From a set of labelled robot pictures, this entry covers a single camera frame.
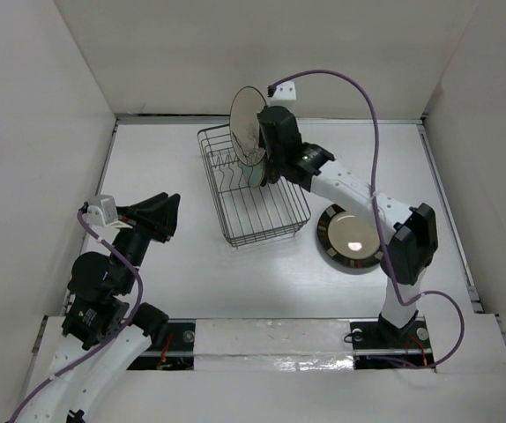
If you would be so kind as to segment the grey rim cream plate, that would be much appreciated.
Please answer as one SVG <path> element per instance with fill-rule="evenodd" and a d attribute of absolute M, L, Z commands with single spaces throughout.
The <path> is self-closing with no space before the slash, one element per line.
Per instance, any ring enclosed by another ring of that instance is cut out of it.
<path fill-rule="evenodd" d="M 260 145 L 257 114 L 266 106 L 262 93 L 254 86 L 244 86 L 234 96 L 229 114 L 229 131 L 238 160 L 249 167 L 262 161 L 265 149 Z"/>

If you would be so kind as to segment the light green plate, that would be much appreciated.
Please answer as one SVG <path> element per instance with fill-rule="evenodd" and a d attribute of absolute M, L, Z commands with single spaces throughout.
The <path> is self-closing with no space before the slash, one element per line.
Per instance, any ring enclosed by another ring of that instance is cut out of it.
<path fill-rule="evenodd" d="M 254 166 L 239 164 L 245 183 L 251 188 L 263 187 L 267 183 L 266 162 L 260 161 Z"/>

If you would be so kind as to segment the patterned dark rim plate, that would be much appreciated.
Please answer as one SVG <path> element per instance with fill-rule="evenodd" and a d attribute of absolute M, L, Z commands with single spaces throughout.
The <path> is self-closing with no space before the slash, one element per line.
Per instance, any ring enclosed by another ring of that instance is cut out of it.
<path fill-rule="evenodd" d="M 350 270 L 372 269 L 383 255 L 377 231 L 337 204 L 331 204 L 320 215 L 316 237 L 334 263 Z"/>

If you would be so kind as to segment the blue floral plate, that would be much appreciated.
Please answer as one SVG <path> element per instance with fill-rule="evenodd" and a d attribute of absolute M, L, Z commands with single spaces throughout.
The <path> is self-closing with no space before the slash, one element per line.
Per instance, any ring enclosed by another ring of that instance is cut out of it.
<path fill-rule="evenodd" d="M 267 184 L 275 184 L 279 181 L 281 176 L 280 172 L 280 159 L 277 155 L 273 154 L 267 156 L 265 159 L 265 179 Z"/>

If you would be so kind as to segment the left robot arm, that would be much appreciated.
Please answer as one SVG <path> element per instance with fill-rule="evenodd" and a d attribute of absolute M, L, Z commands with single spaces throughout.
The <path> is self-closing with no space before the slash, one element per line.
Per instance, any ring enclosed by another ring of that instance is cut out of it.
<path fill-rule="evenodd" d="M 181 198 L 159 193 L 118 206 L 108 195 L 78 209 L 78 223 L 106 254 L 88 251 L 71 268 L 73 296 L 46 379 L 12 422 L 91 422 L 100 403 L 145 350 L 167 341 L 169 317 L 143 298 L 139 268 L 149 244 L 175 234 Z"/>

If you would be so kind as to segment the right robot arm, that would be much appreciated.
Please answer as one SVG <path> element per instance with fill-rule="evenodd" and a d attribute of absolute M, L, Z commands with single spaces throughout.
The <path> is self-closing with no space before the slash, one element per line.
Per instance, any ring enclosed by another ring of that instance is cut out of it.
<path fill-rule="evenodd" d="M 435 211 L 413 207 L 378 192 L 353 176 L 331 152 L 301 139 L 295 116 L 282 106 L 257 114 L 261 145 L 271 172 L 365 219 L 377 230 L 381 269 L 387 276 L 378 336 L 398 346 L 410 336 L 425 269 L 438 248 Z"/>

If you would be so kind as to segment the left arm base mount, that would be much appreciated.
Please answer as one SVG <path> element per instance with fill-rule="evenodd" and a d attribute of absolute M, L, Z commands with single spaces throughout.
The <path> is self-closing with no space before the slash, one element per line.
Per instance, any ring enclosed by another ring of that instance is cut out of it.
<path fill-rule="evenodd" d="M 167 335 L 157 345 L 141 353 L 130 365 L 131 370 L 186 371 L 194 368 L 196 321 L 174 319 Z"/>

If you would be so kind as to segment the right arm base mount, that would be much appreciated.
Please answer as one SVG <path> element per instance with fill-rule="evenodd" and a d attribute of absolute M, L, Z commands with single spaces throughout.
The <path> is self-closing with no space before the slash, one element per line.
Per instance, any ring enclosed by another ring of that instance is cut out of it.
<path fill-rule="evenodd" d="M 351 321 L 343 341 L 352 347 L 356 370 L 425 367 L 435 361 L 423 319 L 401 338 L 390 340 L 380 333 L 376 320 Z"/>

